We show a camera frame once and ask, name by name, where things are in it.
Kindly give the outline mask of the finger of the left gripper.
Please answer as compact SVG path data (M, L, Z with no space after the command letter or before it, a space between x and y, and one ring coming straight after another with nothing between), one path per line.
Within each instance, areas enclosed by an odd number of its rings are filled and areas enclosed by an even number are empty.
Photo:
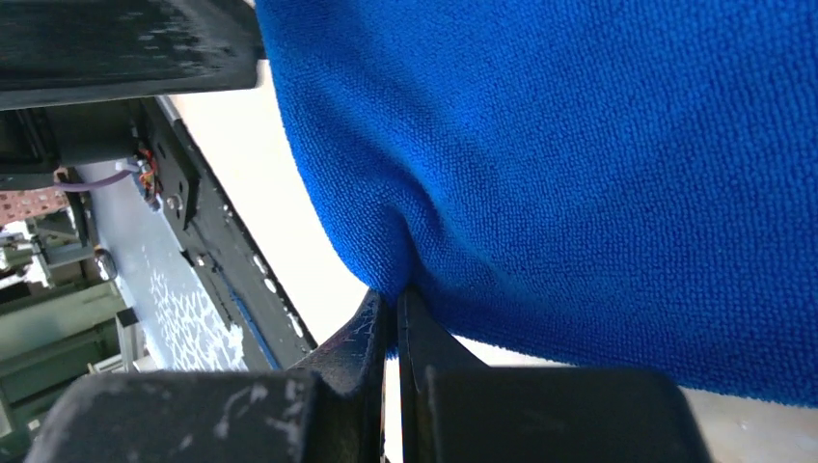
M245 1L4 1L4 110L256 87Z

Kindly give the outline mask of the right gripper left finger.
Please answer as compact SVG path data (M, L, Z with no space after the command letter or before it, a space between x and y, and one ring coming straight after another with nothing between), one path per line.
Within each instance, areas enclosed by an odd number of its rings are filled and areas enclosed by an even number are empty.
M105 373L52 407L31 462L377 462L393 316L369 292L338 332L276 371Z

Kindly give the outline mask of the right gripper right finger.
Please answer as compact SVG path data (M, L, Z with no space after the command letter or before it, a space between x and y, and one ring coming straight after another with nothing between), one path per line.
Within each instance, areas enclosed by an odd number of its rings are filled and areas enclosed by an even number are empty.
M407 462L707 462L680 389L632 368L491 367L405 291L396 305Z

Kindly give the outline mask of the blue towel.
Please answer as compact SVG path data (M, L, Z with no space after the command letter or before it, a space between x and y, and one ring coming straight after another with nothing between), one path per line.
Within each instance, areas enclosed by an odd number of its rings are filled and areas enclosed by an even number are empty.
M817 403L813 1L259 1L342 262L455 334Z

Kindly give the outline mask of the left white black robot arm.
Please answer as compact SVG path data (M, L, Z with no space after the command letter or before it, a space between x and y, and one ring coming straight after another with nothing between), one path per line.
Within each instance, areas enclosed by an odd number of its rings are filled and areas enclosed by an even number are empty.
M263 56L244 1L5 1L1 186L135 149L131 101L254 88Z

